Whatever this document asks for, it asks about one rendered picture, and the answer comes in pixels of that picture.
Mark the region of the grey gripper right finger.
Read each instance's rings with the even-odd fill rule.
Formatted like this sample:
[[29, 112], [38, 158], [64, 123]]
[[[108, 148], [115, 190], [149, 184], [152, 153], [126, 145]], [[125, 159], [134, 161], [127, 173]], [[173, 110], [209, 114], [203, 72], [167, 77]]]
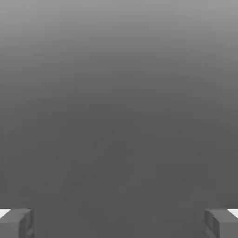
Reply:
[[238, 238], [238, 209], [206, 209], [204, 222], [207, 238]]

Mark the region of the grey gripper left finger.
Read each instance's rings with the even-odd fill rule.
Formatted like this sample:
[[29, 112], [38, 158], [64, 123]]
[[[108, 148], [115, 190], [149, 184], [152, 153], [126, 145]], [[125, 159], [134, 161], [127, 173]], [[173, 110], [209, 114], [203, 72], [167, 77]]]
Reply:
[[34, 210], [0, 209], [0, 238], [35, 238]]

